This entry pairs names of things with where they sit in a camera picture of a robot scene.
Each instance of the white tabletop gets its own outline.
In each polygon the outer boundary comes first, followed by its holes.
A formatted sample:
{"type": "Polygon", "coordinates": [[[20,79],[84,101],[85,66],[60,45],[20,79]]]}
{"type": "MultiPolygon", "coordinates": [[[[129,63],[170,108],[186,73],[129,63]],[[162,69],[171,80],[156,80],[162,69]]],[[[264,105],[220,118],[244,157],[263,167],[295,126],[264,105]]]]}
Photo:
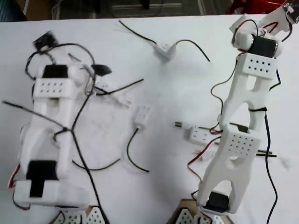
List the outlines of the white tabletop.
{"type": "MultiPolygon", "coordinates": [[[[113,70],[109,76],[116,87],[144,78],[142,84],[127,91],[132,101],[128,109],[91,99],[76,132],[90,168],[122,158],[108,170],[93,172],[110,223],[165,223],[180,199],[190,198],[190,192],[196,190],[199,183],[186,164],[200,147],[187,142],[184,131],[174,128],[174,122],[182,120],[207,127],[215,124],[220,103],[209,91],[212,85],[225,80],[232,72],[238,52],[230,44],[232,33],[228,28],[238,17],[123,19],[129,27],[157,42],[172,44],[180,39],[194,40],[210,57],[211,63],[186,42],[178,45],[177,55],[171,62],[162,63],[148,42],[127,31],[115,19],[0,23],[0,99],[32,108],[32,81],[25,75],[24,67],[34,51],[31,43],[48,30],[54,32],[60,43],[75,42],[90,49],[96,62],[113,70]],[[149,169],[148,174],[134,168],[125,156],[127,142],[134,131],[132,118],[137,105],[154,108],[145,130],[136,135],[130,147],[133,160],[149,169]]],[[[262,15],[252,17],[260,19],[262,15]]],[[[270,172],[278,191],[272,224],[297,223],[298,37],[299,29],[295,26],[278,58],[282,85],[271,91],[267,104],[271,151],[278,155],[269,158],[270,172]]],[[[90,63],[88,56],[75,47],[54,50],[53,56],[60,63],[69,63],[67,52],[90,63]]],[[[30,70],[34,72],[45,63],[49,63],[48,58],[34,59],[30,70]]],[[[223,85],[215,92],[226,98],[229,87],[230,84],[223,85]]],[[[12,192],[5,190],[17,164],[20,127],[30,121],[31,115],[2,104],[0,111],[0,212],[4,219],[1,223],[46,223],[46,218],[36,209],[27,213],[15,209],[11,203],[12,192]],[[9,221],[12,214],[14,222],[9,221]]],[[[238,110],[238,116],[234,122],[248,123],[245,106],[238,110]]],[[[265,128],[261,135],[264,139],[261,149],[265,149],[265,128]]],[[[74,159],[79,162],[75,150],[74,159]]],[[[203,175],[208,163],[197,161],[193,167],[203,175]]],[[[96,204],[85,171],[72,167],[70,181],[89,190],[90,199],[96,204]]],[[[265,223],[273,202],[274,192],[266,174],[264,157],[256,158],[242,204],[230,217],[237,224],[265,223]]]]}

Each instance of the white plastic bracket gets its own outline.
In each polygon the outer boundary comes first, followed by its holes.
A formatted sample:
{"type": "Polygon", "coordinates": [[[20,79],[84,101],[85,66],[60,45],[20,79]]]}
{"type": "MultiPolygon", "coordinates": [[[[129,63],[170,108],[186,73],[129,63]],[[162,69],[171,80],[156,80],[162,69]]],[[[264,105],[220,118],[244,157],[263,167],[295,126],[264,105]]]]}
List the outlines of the white plastic bracket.
{"type": "Polygon", "coordinates": [[[228,180],[232,185],[228,212],[236,213],[249,184],[252,163],[260,142],[261,138],[257,131],[249,129],[248,133],[244,133],[235,125],[224,126],[218,151],[199,185],[197,201],[200,209],[205,210],[203,207],[217,184],[228,180]]]}
{"type": "Polygon", "coordinates": [[[99,208],[93,207],[86,216],[83,211],[62,210],[54,224],[105,224],[99,208]]]}
{"type": "Polygon", "coordinates": [[[193,217],[188,209],[182,209],[175,224],[193,224],[193,217]]]}
{"type": "MultiPolygon", "coordinates": [[[[224,102],[220,117],[220,129],[230,122],[233,113],[242,103],[250,109],[265,107],[271,80],[276,75],[277,61],[274,58],[244,53],[237,57],[235,75],[227,100],[224,102]],[[252,90],[247,89],[249,76],[256,77],[252,90]]],[[[259,130],[263,123],[264,112],[250,112],[249,128],[259,130]]]]}
{"type": "MultiPolygon", "coordinates": [[[[67,68],[67,78],[43,78],[44,68],[39,70],[34,87],[34,112],[50,118],[64,127],[71,129],[73,124],[73,109],[79,94],[84,93],[90,77],[79,66],[67,68]]],[[[89,204],[88,192],[74,187],[64,180],[67,178],[71,165],[73,137],[70,132],[57,136],[59,150],[57,155],[43,157],[41,147],[44,140],[62,127],[43,119],[32,116],[30,126],[24,134],[20,152],[20,166],[24,174],[32,160],[55,160],[58,180],[46,180],[42,197],[30,197],[31,180],[18,181],[15,187],[14,199],[17,203],[29,203],[45,206],[74,206],[86,208],[89,204]]]]}

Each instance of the wire connector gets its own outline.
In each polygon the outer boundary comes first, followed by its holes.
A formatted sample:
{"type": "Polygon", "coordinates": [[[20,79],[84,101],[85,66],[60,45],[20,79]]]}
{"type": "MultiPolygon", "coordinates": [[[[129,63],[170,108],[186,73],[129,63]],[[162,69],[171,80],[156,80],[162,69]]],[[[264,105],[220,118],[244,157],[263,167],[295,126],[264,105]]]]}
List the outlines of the wire connector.
{"type": "Polygon", "coordinates": [[[154,50],[157,56],[164,61],[170,61],[176,54],[176,43],[173,45],[168,44],[156,44],[154,50]]]}
{"type": "Polygon", "coordinates": [[[143,105],[137,107],[137,114],[134,119],[134,125],[140,131],[145,128],[151,110],[152,108],[149,105],[143,105]]]}
{"type": "Polygon", "coordinates": [[[183,121],[174,122],[174,126],[179,127],[179,128],[183,128],[183,129],[186,129],[186,130],[192,128],[192,124],[187,123],[187,122],[183,122],[183,121]]]}

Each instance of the red object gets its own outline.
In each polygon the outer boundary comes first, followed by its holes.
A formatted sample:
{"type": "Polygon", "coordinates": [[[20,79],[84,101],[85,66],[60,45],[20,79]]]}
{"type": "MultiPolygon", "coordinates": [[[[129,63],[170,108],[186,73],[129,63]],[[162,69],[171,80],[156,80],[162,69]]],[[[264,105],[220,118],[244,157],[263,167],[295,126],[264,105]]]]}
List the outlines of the red object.
{"type": "Polygon", "coordinates": [[[270,13],[280,7],[285,0],[234,0],[226,14],[233,14],[238,8],[243,8],[242,14],[270,13]]]}

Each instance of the white connector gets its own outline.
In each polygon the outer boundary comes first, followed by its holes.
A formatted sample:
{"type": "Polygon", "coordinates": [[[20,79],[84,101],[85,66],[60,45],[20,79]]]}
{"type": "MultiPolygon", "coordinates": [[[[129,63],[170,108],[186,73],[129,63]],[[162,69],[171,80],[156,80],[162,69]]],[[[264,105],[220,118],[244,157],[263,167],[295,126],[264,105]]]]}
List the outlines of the white connector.
{"type": "Polygon", "coordinates": [[[171,46],[168,44],[155,44],[154,50],[160,59],[170,61],[176,54],[176,45],[176,43],[171,46]]]}
{"type": "MultiPolygon", "coordinates": [[[[104,76],[101,78],[97,77],[96,86],[101,89],[104,89],[107,92],[111,92],[117,89],[113,81],[108,76],[104,76]]],[[[109,98],[110,96],[113,97],[119,104],[125,105],[127,107],[129,107],[129,105],[131,104],[131,101],[127,99],[125,90],[107,96],[108,96],[107,98],[109,98]]]]}
{"type": "Polygon", "coordinates": [[[183,128],[185,130],[192,128],[192,124],[182,121],[176,121],[174,122],[175,127],[183,128]]]}
{"type": "Polygon", "coordinates": [[[136,128],[139,128],[140,131],[145,128],[151,110],[151,106],[148,105],[142,105],[137,107],[137,114],[134,119],[134,125],[136,128]]]}
{"type": "Polygon", "coordinates": [[[206,146],[215,136],[209,132],[209,129],[204,129],[199,126],[192,126],[189,141],[197,144],[206,146]]]}

